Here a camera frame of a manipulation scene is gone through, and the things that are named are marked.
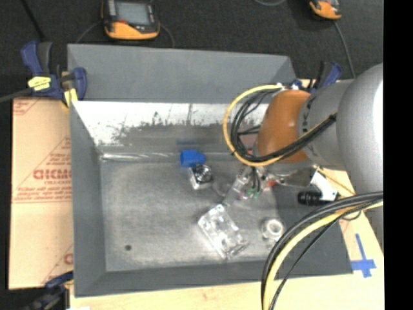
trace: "electronic meter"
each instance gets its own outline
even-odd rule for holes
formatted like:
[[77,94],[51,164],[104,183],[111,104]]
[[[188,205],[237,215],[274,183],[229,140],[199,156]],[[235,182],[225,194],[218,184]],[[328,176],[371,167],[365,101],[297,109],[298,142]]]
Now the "electronic meter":
[[132,0],[104,0],[103,26],[117,40],[146,40],[159,34],[160,24],[152,5]]

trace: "black connector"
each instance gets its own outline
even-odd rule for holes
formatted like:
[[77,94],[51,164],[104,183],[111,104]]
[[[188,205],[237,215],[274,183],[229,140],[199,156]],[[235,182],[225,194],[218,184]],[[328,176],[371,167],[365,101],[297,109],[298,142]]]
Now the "black connector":
[[298,193],[298,203],[303,205],[324,205],[331,201],[320,200],[322,193],[320,191],[303,191]]

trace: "black carpet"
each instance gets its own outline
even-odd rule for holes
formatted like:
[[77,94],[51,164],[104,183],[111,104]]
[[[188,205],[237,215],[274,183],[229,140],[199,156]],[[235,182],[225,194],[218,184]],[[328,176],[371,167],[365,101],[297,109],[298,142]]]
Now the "black carpet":
[[[64,70],[66,44],[76,42],[99,21],[101,0],[26,1],[46,39],[54,43],[52,70],[57,65]],[[343,17],[337,24],[354,73],[359,75],[383,62],[384,0],[339,2]],[[253,0],[154,0],[153,5],[176,48],[288,55],[299,78],[315,77],[321,61],[335,61],[343,68],[343,79],[353,76],[337,28],[331,21],[314,19],[305,0],[286,0],[275,7]],[[4,96],[25,88],[27,71],[19,50],[39,36],[20,0],[0,0],[0,24],[0,96]],[[87,32],[81,42],[111,43],[101,25]],[[163,28],[156,40],[142,45],[171,47],[172,39]],[[15,309],[38,292],[5,291],[10,224],[10,107],[10,102],[0,103],[0,307],[9,305],[9,309]]]

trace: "clear plastic object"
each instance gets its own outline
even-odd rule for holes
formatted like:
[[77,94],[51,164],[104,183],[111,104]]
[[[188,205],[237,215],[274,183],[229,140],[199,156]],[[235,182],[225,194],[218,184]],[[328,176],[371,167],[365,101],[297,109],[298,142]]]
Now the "clear plastic object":
[[234,257],[248,245],[238,226],[221,204],[200,217],[198,225],[224,259]]

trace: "yellow clamp label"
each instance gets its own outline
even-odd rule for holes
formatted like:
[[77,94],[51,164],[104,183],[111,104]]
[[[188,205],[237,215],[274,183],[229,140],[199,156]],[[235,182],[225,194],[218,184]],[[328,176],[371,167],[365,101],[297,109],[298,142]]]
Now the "yellow clamp label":
[[70,102],[77,101],[76,89],[71,88],[70,90],[67,90],[65,92],[65,99],[68,107],[70,107]]
[[50,87],[51,82],[52,80],[50,79],[50,77],[36,76],[29,80],[27,85],[35,91],[38,91]]

